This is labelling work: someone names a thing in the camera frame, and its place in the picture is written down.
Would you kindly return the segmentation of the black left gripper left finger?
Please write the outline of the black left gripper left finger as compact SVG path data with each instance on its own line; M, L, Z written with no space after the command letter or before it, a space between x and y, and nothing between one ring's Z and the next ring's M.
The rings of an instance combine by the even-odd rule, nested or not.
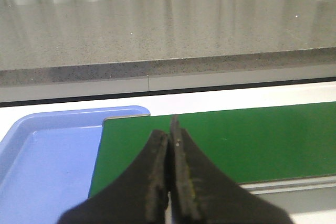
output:
M139 155L110 185L69 209L58 223L164 223L168 205L168 135L154 130Z

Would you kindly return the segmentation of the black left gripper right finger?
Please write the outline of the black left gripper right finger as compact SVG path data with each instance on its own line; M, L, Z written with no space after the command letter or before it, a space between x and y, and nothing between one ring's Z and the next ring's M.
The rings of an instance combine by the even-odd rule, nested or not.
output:
M176 115L170 123L169 168L176 223L292 223L282 208L249 193L218 169Z

